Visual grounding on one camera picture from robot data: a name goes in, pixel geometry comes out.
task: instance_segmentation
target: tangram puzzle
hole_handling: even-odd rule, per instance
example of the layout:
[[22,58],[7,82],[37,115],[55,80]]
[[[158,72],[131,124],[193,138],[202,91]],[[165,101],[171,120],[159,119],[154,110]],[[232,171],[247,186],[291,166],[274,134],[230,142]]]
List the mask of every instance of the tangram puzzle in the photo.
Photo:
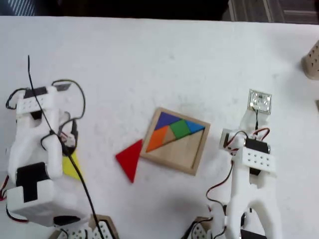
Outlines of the tangram puzzle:
[[158,108],[144,140],[141,156],[196,174],[210,124]]

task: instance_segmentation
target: bracket with holes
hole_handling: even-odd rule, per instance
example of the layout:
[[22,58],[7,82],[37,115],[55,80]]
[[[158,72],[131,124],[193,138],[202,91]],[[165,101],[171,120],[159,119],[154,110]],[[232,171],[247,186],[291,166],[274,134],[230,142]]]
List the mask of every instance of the bracket with holes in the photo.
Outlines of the bracket with holes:
[[302,58],[305,75],[312,80],[319,80],[319,41],[309,53]]
[[193,229],[193,237],[188,235],[187,239],[206,239],[207,233],[201,224],[197,224]]
[[[108,225],[105,222],[99,221],[99,226],[104,239],[114,239]],[[74,230],[65,229],[65,231],[68,233],[69,237],[67,237],[64,232],[61,232],[57,239],[101,239],[98,228],[95,227],[92,231],[87,224]]]
[[241,154],[243,164],[246,166],[270,173],[276,172],[276,162],[274,156],[246,147],[242,148]]
[[[39,103],[43,109],[50,109],[54,104],[54,95],[46,94],[37,96]],[[26,98],[26,99],[18,99],[16,105],[16,113],[17,115],[39,111],[40,107],[35,99],[35,97]]]

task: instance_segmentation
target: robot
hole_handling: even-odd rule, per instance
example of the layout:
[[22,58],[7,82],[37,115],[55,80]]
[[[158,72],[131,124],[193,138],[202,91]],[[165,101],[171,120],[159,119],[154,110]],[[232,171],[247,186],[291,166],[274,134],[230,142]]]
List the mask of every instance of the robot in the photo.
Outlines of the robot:
[[[84,179],[73,159],[78,140],[76,120],[81,119],[85,112],[82,88],[73,80],[57,80],[51,86],[35,89],[29,57],[28,74],[31,89],[15,90],[6,103],[7,109],[16,111],[16,136],[10,149],[8,176],[0,195],[1,200],[7,201],[8,216],[18,222],[54,226],[65,232],[67,238],[67,231],[78,231],[82,238],[93,238],[93,235],[118,238],[109,227],[109,222],[113,224],[111,219],[102,215],[98,215],[98,219],[95,214]],[[82,114],[73,118],[70,112],[63,110],[71,95],[71,84],[78,87],[83,97]],[[13,107],[10,101],[16,93],[17,103]],[[78,178],[63,171],[63,157],[70,160]],[[14,187],[6,190],[4,196],[3,189],[8,180]],[[10,213],[21,215],[26,220],[16,219]],[[95,227],[90,220],[91,213]],[[79,237],[76,233],[72,235],[71,238]]]
[[[270,94],[249,91],[248,107],[236,130],[224,129],[220,148],[232,155],[227,178],[211,187],[206,196],[214,204],[211,218],[195,223],[188,239],[198,235],[207,239],[282,239],[280,211],[276,202],[276,159],[263,140],[270,129],[265,127],[271,113]],[[211,199],[210,191],[222,185],[232,175],[231,197],[228,204]],[[246,228],[248,214],[257,213],[264,235]],[[211,222],[203,231],[201,222]]]

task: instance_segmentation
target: white table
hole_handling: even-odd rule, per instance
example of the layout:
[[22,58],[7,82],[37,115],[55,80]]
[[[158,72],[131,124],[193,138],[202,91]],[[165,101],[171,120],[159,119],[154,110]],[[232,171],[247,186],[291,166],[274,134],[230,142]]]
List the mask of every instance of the white table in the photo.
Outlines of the white table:
[[[317,238],[319,82],[300,59],[318,36],[314,25],[0,17],[1,158],[15,135],[4,103],[28,86],[30,54],[37,87],[70,78],[86,93],[78,156],[97,213],[112,217],[121,239],[178,239],[208,215],[204,194],[229,170],[222,128],[238,126],[249,88],[264,91],[273,94],[267,141],[278,159],[284,238]],[[132,185],[114,155],[145,136],[158,106],[211,123],[203,157],[196,177],[140,159]],[[212,195],[227,201],[229,190],[230,181]],[[0,231],[45,238],[52,229],[0,213]]]

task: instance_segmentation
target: white robot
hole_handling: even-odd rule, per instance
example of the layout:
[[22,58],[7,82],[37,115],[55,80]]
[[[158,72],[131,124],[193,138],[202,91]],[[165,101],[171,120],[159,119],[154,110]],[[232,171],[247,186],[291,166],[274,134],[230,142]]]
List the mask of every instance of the white robot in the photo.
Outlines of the white robot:
[[[69,120],[58,104],[68,86],[35,89],[55,132]],[[72,132],[71,126],[72,122],[66,125],[63,134],[72,139],[74,146],[77,131]],[[81,182],[63,174],[61,144],[57,136],[48,135],[49,131],[32,90],[20,91],[16,104],[16,137],[8,166],[9,178],[16,187],[7,191],[7,209],[46,227],[82,224],[90,216],[88,200]],[[40,145],[42,138],[46,151]]]
[[[224,129],[220,148],[232,156],[227,178],[207,191],[211,205],[211,228],[203,234],[196,223],[188,239],[282,239],[280,211],[276,202],[276,159],[270,147],[263,142],[270,132],[264,126],[271,113],[272,96],[250,90],[248,108],[239,129]],[[211,189],[222,185],[232,175],[231,198],[227,205],[211,199]],[[264,235],[246,228],[246,216],[254,210],[264,230]]]

